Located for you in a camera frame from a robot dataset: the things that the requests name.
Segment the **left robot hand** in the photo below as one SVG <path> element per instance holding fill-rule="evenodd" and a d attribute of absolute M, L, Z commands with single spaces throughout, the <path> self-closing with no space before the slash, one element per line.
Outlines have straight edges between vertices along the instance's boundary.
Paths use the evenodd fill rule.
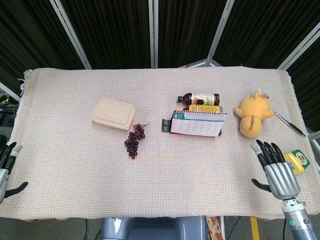
<path fill-rule="evenodd" d="M 7 189 L 16 158 L 23 149 L 22 145 L 16 145 L 17 143 L 13 142 L 10 145 L 4 145 L 0 149 L 0 203 L 6 198 L 19 194 L 29 184 L 28 182 L 23 182 L 17 188 Z"/>

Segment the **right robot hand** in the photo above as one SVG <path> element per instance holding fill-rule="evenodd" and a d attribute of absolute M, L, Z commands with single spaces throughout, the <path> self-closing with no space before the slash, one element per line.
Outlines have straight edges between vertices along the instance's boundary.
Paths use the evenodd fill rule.
<path fill-rule="evenodd" d="M 272 193 L 279 200 L 296 198 L 301 189 L 281 149 L 273 142 L 262 142 L 258 139 L 251 148 L 258 158 L 268 183 L 262 184 L 255 178 L 251 182 L 257 188 Z"/>

